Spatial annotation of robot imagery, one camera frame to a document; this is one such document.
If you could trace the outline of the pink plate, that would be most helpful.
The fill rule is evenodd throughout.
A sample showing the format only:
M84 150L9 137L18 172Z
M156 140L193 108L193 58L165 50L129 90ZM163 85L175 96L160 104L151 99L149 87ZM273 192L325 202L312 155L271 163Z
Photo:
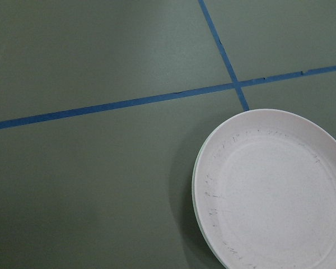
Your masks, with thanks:
M336 268L336 140L304 117L255 109L221 123L192 199L225 268Z

